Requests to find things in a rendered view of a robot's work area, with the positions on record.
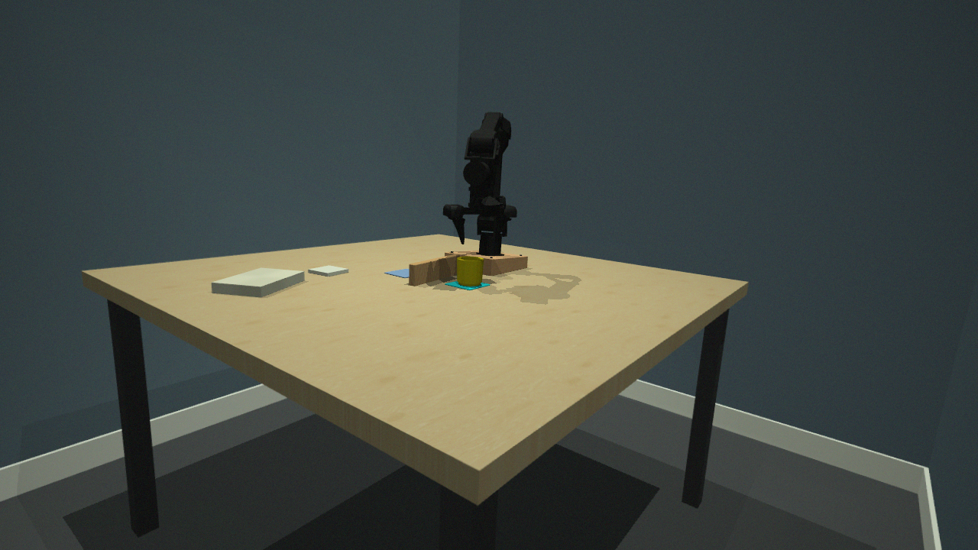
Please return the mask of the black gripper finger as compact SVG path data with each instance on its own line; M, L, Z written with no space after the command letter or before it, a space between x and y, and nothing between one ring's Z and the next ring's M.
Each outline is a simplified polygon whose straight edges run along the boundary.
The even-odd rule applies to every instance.
M497 243L500 233L504 228L504 224L506 224L507 222L511 222L511 218L502 218L502 217L494 216L494 233L493 233L494 244Z
M460 241L462 244L464 244L465 243L465 230L464 230L465 219L453 218L453 217L448 217L448 218L453 220L453 223L455 224L455 230L457 230L458 236L460 236Z

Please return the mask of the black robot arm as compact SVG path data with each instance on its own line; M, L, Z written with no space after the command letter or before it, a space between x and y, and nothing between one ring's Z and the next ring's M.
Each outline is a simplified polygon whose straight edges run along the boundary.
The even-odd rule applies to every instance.
M487 112L480 129L471 132L468 137L465 160L470 160L462 176L472 186L493 184L494 192L479 196L474 192L471 201L471 211L479 212L478 235L480 235L479 253L481 255L504 255L502 253L502 237L507 236L507 223L502 234L494 244L494 216L506 208L506 198L500 196L500 181L502 181L502 157L509 147L511 139L510 122L500 112ZM476 193L476 194L475 194ZM481 232L487 231L487 232Z

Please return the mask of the long wooden plank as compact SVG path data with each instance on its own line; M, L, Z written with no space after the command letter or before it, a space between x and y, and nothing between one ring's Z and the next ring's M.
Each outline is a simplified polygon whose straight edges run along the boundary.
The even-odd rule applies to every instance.
M460 257L460 255L445 255L444 257L434 258L434 260L424 260L416 262L416 264L410 264L409 285L418 286L457 275L457 257Z

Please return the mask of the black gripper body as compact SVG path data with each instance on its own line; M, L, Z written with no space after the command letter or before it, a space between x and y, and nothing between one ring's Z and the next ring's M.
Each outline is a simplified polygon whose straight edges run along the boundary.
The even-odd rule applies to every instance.
M478 186L470 185L468 189L469 191L468 208L464 208L464 206L462 205L445 205L443 208L443 215L447 217L453 217L453 218L462 218L463 215L480 215L479 212L471 211L471 201L472 198L474 198L474 193L479 192L479 196L485 196L485 197L487 197L488 193L491 193L491 197L492 197L492 193L494 192L492 186L493 184L481 184ZM500 210L499 215L497 217L510 218L516 216L517 216L516 206L506 205L506 208L504 210Z

